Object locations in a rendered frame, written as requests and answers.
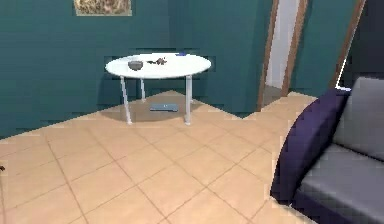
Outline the white round table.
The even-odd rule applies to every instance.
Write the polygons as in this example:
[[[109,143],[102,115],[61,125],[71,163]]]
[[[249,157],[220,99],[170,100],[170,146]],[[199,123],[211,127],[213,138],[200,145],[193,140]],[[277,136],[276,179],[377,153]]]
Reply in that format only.
[[[186,114],[185,124],[191,124],[191,103],[192,100],[192,76],[208,70],[212,63],[210,60],[198,55],[186,54],[186,56],[176,56],[177,53],[144,53],[130,55],[113,59],[105,65],[108,73],[120,78],[123,102],[126,114],[126,123],[132,124],[130,108],[128,103],[126,78],[139,79],[141,85],[141,98],[145,100],[144,80],[145,79],[173,79],[184,77],[186,79]],[[146,61],[156,61],[158,58],[165,58],[167,63],[164,65],[149,64]],[[129,61],[142,61],[144,63],[141,70],[134,71],[128,67]]]

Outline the brown framed doorway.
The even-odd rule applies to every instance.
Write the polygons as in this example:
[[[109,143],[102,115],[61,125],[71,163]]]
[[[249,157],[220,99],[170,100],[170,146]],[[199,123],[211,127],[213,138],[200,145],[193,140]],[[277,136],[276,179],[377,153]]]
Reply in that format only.
[[[271,87],[279,90],[281,97],[289,93],[307,5],[308,0],[272,0],[257,111],[272,99],[265,96]]]

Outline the framed brown picture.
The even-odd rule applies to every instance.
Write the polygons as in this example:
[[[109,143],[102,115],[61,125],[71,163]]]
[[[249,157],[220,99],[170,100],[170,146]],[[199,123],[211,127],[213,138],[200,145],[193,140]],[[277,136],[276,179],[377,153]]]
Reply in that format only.
[[[77,15],[131,16],[131,0],[73,0]]]

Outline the grey blue flat object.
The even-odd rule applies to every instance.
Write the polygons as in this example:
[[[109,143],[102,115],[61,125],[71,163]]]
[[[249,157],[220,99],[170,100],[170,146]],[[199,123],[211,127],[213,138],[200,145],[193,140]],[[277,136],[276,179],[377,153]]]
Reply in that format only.
[[[178,105],[173,104],[173,103],[151,104],[150,110],[151,111],[177,112],[178,111]]]

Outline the purple grey sofa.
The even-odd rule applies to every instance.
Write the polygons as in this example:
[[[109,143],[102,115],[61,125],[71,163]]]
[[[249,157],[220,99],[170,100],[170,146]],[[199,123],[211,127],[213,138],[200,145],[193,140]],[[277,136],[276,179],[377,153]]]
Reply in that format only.
[[[318,224],[384,224],[384,79],[360,77],[301,112],[270,195]]]

